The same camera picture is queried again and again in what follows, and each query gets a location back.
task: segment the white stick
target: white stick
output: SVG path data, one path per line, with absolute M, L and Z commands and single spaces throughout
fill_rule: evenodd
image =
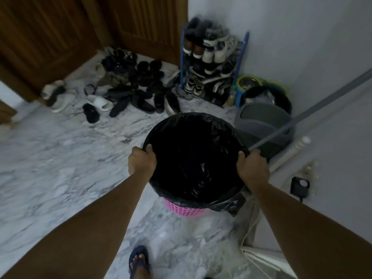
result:
M 298 154 L 304 147 L 311 143 L 311 139 L 307 136 L 303 136 L 299 141 L 295 142 L 292 147 L 280 158 L 276 161 L 275 164 L 270 166 L 270 173 L 277 170 L 283 164 L 285 164 L 288 160 L 293 158 L 296 154 Z

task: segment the blue flip-flop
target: blue flip-flop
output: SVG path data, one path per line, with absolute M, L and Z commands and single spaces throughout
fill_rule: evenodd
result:
M 145 256 L 145 262 L 143 262 L 142 259 L 139 258 L 139 255 L 140 254 L 143 254 Z M 133 259 L 134 257 L 137 256 L 138 259 L 136 261 L 136 263 L 134 264 L 133 266 L 133 269 L 131 270 L 131 263 L 133 262 Z M 134 275 L 136 274 L 136 271 L 137 271 L 137 267 L 139 265 L 142 265 L 142 267 L 147 270 L 147 272 L 150 274 L 150 270 L 149 270 L 149 263 L 148 263 L 148 252 L 147 252 L 147 249 L 145 246 L 138 246 L 137 248 L 135 248 L 131 255 L 129 256 L 129 274 L 130 274 L 130 279 L 133 279 L 134 278 Z

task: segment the foot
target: foot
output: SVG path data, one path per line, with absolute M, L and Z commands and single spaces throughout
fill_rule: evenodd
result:
M 133 261 L 129 265 L 131 273 L 133 271 L 134 264 L 136 263 L 137 260 L 142 260 L 143 262 L 145 262 L 145 255 L 140 254 L 139 256 L 137 256 L 137 255 L 134 256 Z M 151 276 L 147 272 L 147 270 L 144 269 L 144 267 L 142 265 L 139 265 L 137 267 L 136 274 L 134 275 L 133 279 L 151 279 Z

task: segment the person's left hand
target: person's left hand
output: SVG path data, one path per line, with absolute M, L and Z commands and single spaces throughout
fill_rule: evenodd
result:
M 151 178 L 156 168 L 156 156 L 152 150 L 152 145 L 146 146 L 146 151 L 138 147 L 132 148 L 132 153 L 128 158 L 128 172 L 130 175 L 141 172 L 142 174 L 148 174 Z

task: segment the black trash bag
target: black trash bag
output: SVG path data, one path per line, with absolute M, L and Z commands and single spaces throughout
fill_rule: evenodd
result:
M 236 162 L 240 150 L 249 151 L 223 119 L 206 113 L 174 115 L 151 130 L 143 149 L 147 144 L 157 158 L 150 184 L 160 197 L 177 206 L 225 210 L 232 216 L 245 203 Z

